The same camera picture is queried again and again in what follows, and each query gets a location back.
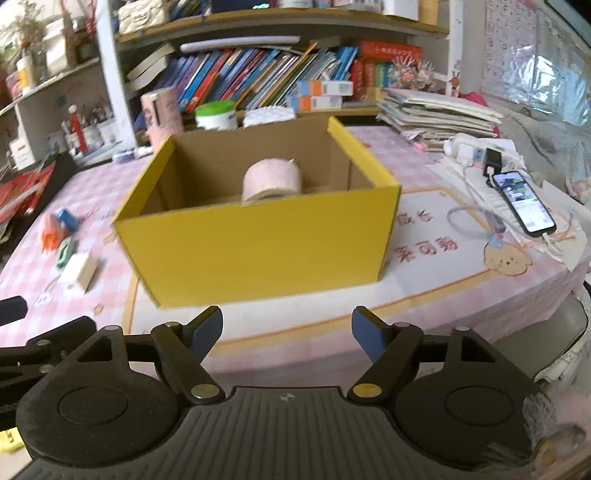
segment white eraser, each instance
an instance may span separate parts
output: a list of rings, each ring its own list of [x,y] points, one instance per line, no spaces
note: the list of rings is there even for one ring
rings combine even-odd
[[[96,260],[90,254],[74,254],[61,274],[60,283],[66,285],[68,290],[84,295],[96,267]]]

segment smartphone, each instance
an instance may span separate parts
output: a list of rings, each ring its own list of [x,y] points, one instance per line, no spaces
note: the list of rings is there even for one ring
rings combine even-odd
[[[492,176],[495,188],[503,196],[519,224],[529,236],[539,237],[554,233],[556,223],[530,185],[518,171]]]

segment wooden shelf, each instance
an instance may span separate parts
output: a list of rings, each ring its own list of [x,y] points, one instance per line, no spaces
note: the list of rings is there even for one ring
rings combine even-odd
[[[16,100],[12,101],[12,103],[10,103],[9,105],[7,105],[6,107],[4,107],[2,110],[0,110],[0,117],[2,115],[4,115],[5,113],[9,112],[10,110],[12,110],[16,104],[27,100],[28,98],[34,96],[36,93],[46,89],[47,87],[53,85],[54,83],[57,83],[61,80],[63,80],[64,78],[67,78],[69,76],[75,75],[78,72],[81,72],[82,70],[86,70],[88,67],[92,67],[94,65],[97,65],[98,63],[100,63],[100,59],[99,58],[95,58],[95,59],[91,59],[88,60],[84,63],[81,63],[80,65],[78,65],[77,67],[74,67],[71,70],[68,70],[66,72],[62,72],[59,73],[58,75],[55,75],[54,77],[51,77],[50,79],[46,80],[45,82],[43,82],[42,84],[40,84],[39,86],[31,89],[30,92],[28,92],[26,95],[21,95],[19,98],[17,98]]]
[[[374,29],[435,37],[444,37],[449,34],[447,28],[371,12],[335,8],[267,8],[212,14],[204,19],[202,17],[180,18],[173,22],[119,35],[117,36],[118,49],[130,50],[190,35],[282,25],[335,25],[349,30],[351,28]]]
[[[331,110],[314,110],[313,112],[297,112],[297,116],[313,116],[313,115],[333,115],[333,116],[377,116],[379,113],[377,106],[361,106],[351,108],[337,108]],[[244,119],[245,111],[240,110],[236,112],[236,117],[239,120]]]

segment book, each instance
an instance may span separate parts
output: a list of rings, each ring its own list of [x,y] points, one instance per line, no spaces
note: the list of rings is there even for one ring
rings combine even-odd
[[[384,87],[384,71],[386,70],[386,64],[383,61],[379,61],[375,64],[375,86]]]
[[[171,86],[174,86],[174,87],[178,86],[178,84],[180,83],[180,81],[183,78],[184,74],[187,72],[187,70],[189,69],[189,67],[193,63],[193,60],[195,60],[195,57],[191,55],[189,57],[186,57],[184,59],[184,62],[179,62],[177,64],[177,70],[178,70],[178,72],[177,72],[176,77],[172,81]]]
[[[285,73],[285,75],[279,80],[279,82],[277,82],[277,84],[263,98],[262,102],[260,103],[260,106],[266,106],[268,104],[269,100],[277,93],[277,91],[279,91],[279,89],[281,89],[281,87],[283,87],[283,85],[287,82],[287,80],[305,62],[305,60],[308,57],[308,55],[310,55],[310,53],[312,52],[312,50],[314,50],[316,48],[316,45],[318,45],[317,42],[310,43],[310,45],[305,50],[305,52],[302,54],[302,56],[295,58],[295,62],[293,62],[293,64],[287,70],[287,72]]]
[[[421,47],[387,41],[362,40],[359,43],[359,55],[367,59],[386,61],[410,58],[415,64],[423,61]]]
[[[279,55],[279,50],[276,48],[269,52],[267,58],[265,58],[261,64],[255,69],[254,72],[245,80],[244,84],[240,87],[240,89],[232,96],[231,100],[236,102],[236,105],[240,104],[252,88],[252,85],[255,81],[259,78],[261,73],[269,66],[269,64]]]
[[[189,82],[191,81],[191,79],[195,75],[195,72],[197,72],[197,70],[203,64],[204,61],[205,61],[204,54],[197,56],[197,58],[191,62],[191,65],[189,65],[189,68],[185,72],[183,78],[178,83],[178,85],[177,85],[177,100],[179,102],[181,101],[181,97],[183,95],[183,92],[185,91],[185,88],[187,88],[187,86],[189,85]]]
[[[359,100],[359,91],[363,88],[363,60],[354,59],[351,65],[351,81],[353,82],[353,99]]]
[[[343,68],[341,75],[336,80],[346,80],[347,79],[349,69],[351,68],[351,65],[353,64],[353,61],[354,61],[355,57],[357,56],[358,51],[359,51],[359,47],[351,47],[351,50],[349,51],[349,58],[347,58],[347,60],[345,61],[345,68]]]
[[[162,75],[158,78],[158,82],[156,83],[156,87],[155,87],[156,89],[164,88],[170,84],[171,80],[174,79],[174,76],[176,74],[177,64],[178,64],[178,59],[171,59],[170,60],[168,67],[162,73]]]
[[[242,52],[243,52],[243,50],[241,48],[237,48],[236,50],[234,50],[230,54],[230,56],[228,57],[226,62],[223,64],[222,68],[219,69],[219,72],[217,73],[217,76],[216,76],[216,80],[213,82],[213,86],[209,90],[210,91],[209,96],[206,97],[208,102],[213,101],[213,98],[212,98],[213,92],[215,92],[218,89],[218,87],[223,82],[226,75],[228,75],[228,73],[230,73],[230,70],[232,70],[232,68],[234,67],[234,65],[236,64],[236,62],[238,61],[238,59],[242,55]]]
[[[209,70],[211,69],[213,64],[216,62],[216,60],[220,57],[221,54],[222,54],[222,52],[220,52],[219,50],[214,50],[213,52],[207,54],[208,55],[207,59],[203,62],[202,67],[196,73],[193,80],[191,80],[191,82],[189,82],[189,87],[183,93],[183,97],[181,98],[181,101],[178,103],[178,106],[180,107],[181,110],[184,110],[184,108],[187,106],[187,104],[189,103],[189,100],[193,97],[193,94],[195,93],[197,88],[201,85],[201,82],[205,78],[205,75],[207,75],[207,73],[209,72]]]
[[[187,106],[184,108],[185,112],[192,112],[205,100],[204,93],[212,87],[211,83],[215,81],[215,78],[219,74],[220,69],[227,62],[231,54],[232,50],[224,50],[223,53],[219,56],[219,58],[216,60],[216,63],[213,64],[213,66],[201,82],[201,85],[199,85],[199,87],[189,100]]]
[[[305,62],[302,65],[300,65],[300,67],[297,69],[295,74],[292,75],[291,78],[289,79],[289,81],[277,92],[277,95],[275,95],[275,97],[273,98],[273,100],[271,102],[272,105],[279,105],[284,100],[284,98],[288,94],[288,92],[290,92],[293,88],[297,89],[298,80],[303,78],[303,76],[308,71],[310,64],[312,62],[314,62],[316,57],[317,57],[317,54],[310,55],[305,60]]]
[[[255,57],[257,50],[255,48],[247,48],[244,53],[240,56],[232,70],[226,75],[226,77],[219,83],[219,86],[212,94],[212,100],[219,100],[222,95],[234,82],[240,72],[248,65],[250,59]]]
[[[162,77],[162,72],[165,72],[168,66],[168,57],[160,57],[152,65],[150,65],[146,71],[141,73],[138,77],[134,78],[130,82],[125,84],[128,92],[137,92],[143,88],[146,88],[152,83],[158,75]]]
[[[246,81],[248,76],[259,66],[259,64],[266,58],[267,53],[264,51],[258,51],[244,69],[238,74],[236,79],[228,87],[228,89],[222,95],[221,100],[229,100],[232,96],[240,89],[242,84]]]
[[[153,51],[150,55],[148,55],[145,59],[143,59],[137,67],[135,67],[131,72],[127,74],[128,80],[135,80],[138,78],[143,72],[148,70],[152,65],[154,65],[157,61],[161,60],[166,55],[171,55],[174,53],[174,47],[170,43],[165,43],[161,45],[158,49]]]
[[[264,90],[265,87],[275,80],[275,76],[292,57],[293,56],[291,53],[286,52],[283,52],[279,55],[273,68],[266,72],[261,81],[252,88],[250,94],[246,97],[244,102],[245,110],[250,110],[255,105],[255,103],[258,103],[260,100],[262,100],[262,92],[266,91]]]
[[[363,61],[363,68],[364,68],[364,79],[365,79],[365,86],[366,87],[375,87],[375,61],[365,59]]]
[[[267,98],[268,99],[267,102],[270,102],[271,98],[273,98],[273,96],[277,94],[277,92],[279,91],[278,85],[280,84],[280,82],[283,82],[285,79],[290,78],[289,71],[291,70],[291,67],[293,65],[295,65],[297,60],[298,60],[297,57],[291,57],[287,60],[287,62],[285,62],[281,66],[279,71],[277,71],[277,73],[271,78],[271,81],[268,82],[262,88],[262,92],[261,92],[259,98],[256,100],[255,104],[253,105],[253,108],[263,106],[263,105],[264,106],[268,105],[268,103],[263,104],[264,99]]]
[[[273,71],[277,65],[278,59],[272,59],[265,69],[254,79],[252,84],[244,90],[241,94],[242,100],[236,103],[236,106],[240,108],[242,105],[249,103],[252,98],[258,93],[260,88],[262,87],[263,83],[267,81],[268,74]]]
[[[336,72],[333,73],[331,80],[343,80],[346,77],[349,67],[351,66],[351,62],[353,61],[353,57],[356,53],[356,47],[345,47],[345,51],[339,59],[339,67]]]

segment phone screen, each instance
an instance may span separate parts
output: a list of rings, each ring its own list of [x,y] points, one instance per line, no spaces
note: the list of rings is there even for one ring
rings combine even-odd
[[[554,227],[554,221],[530,185],[516,171],[498,173],[494,181],[503,190],[528,232]]]

